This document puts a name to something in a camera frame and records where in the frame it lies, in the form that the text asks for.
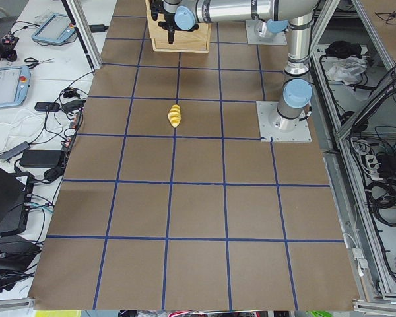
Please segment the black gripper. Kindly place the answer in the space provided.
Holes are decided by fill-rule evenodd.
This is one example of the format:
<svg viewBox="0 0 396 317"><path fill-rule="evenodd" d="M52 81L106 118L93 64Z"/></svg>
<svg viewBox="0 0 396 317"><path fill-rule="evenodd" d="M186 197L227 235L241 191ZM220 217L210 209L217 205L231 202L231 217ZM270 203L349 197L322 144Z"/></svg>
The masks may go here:
<svg viewBox="0 0 396 317"><path fill-rule="evenodd" d="M174 22L174 15L178 7L178 0L152 0L150 2L150 11L153 21L157 21L158 15L163 14L163 25L168 29L168 43L174 43L174 29L176 24Z"/></svg>

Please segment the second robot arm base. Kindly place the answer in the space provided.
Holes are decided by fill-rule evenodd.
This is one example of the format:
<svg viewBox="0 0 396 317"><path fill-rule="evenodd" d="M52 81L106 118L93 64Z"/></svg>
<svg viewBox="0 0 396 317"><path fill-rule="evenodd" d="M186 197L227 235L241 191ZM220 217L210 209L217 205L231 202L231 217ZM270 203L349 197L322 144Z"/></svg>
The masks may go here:
<svg viewBox="0 0 396 317"><path fill-rule="evenodd" d="M259 19L254 27L254 32L257 39L272 41L278 34L284 32L287 27L287 20Z"/></svg>

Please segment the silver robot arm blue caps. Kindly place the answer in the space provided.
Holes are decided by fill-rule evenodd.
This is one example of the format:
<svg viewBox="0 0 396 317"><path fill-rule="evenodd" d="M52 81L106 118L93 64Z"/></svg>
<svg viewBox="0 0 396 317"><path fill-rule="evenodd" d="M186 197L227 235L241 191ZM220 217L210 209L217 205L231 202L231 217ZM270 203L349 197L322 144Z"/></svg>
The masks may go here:
<svg viewBox="0 0 396 317"><path fill-rule="evenodd" d="M287 22L290 39L288 60L284 67L293 78L284 82L277 107L269 114L270 124L280 131L292 131L310 103L313 90L302 76L309 71L312 26L317 1L150 1L151 19L162 15L159 27L168 32L168 43L177 31L192 32L200 24L225 21L257 20Z"/></svg>

